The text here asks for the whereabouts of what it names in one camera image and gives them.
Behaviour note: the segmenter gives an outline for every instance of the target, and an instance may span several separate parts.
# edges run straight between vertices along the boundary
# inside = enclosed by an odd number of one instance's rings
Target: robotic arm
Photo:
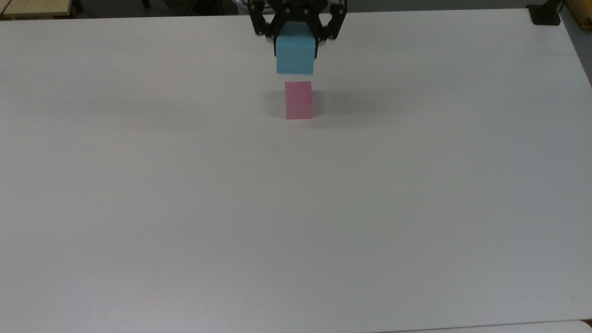
[[[271,23],[265,21],[263,9],[265,3],[275,11]],[[331,21],[323,27],[318,15],[329,6]],[[336,39],[341,29],[343,19],[348,12],[347,0],[248,0],[249,15],[257,35],[265,35],[274,41],[274,50],[279,32],[287,21],[305,22],[316,39],[316,49],[319,43],[327,39]]]

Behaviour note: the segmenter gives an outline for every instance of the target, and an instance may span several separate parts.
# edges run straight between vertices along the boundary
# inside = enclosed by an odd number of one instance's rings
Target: pink block
[[[286,119],[313,118],[313,85],[306,82],[286,82]]]

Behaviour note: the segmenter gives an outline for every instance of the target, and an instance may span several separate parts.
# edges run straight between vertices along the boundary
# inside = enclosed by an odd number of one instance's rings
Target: white table
[[[481,326],[466,328],[430,329],[414,333],[592,333],[592,328],[581,321],[545,322],[536,324]]]
[[[350,14],[286,121],[245,17],[0,22],[0,331],[592,317],[592,89],[525,9]]]

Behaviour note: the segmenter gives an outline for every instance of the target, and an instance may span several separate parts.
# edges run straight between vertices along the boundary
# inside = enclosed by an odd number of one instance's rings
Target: wooden surface
[[[592,0],[565,0],[580,27],[592,30]]]
[[[348,14],[306,79],[248,17],[0,31],[2,332],[592,316],[592,89],[562,24]],[[318,114],[287,121],[302,80]]]
[[[2,14],[4,8],[6,8],[6,5],[8,5],[9,2],[10,0],[0,0],[0,14]]]
[[[64,16],[70,14],[71,6],[72,0],[12,0],[4,9],[2,16]]]

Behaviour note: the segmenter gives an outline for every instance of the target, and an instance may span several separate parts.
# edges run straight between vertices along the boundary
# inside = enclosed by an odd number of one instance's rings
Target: black metal bracket
[[[548,0],[542,5],[528,5],[530,19],[535,25],[559,25],[561,19],[557,7],[562,0]]]
[[[263,17],[265,3],[275,11],[271,23]],[[348,13],[347,0],[332,0],[329,6],[331,21],[323,27],[318,15],[328,6],[327,0],[248,0],[249,15],[255,33],[265,36],[274,41],[275,44],[280,31],[288,21],[305,22],[316,40],[314,57],[318,54],[319,43],[327,39],[336,39]]]

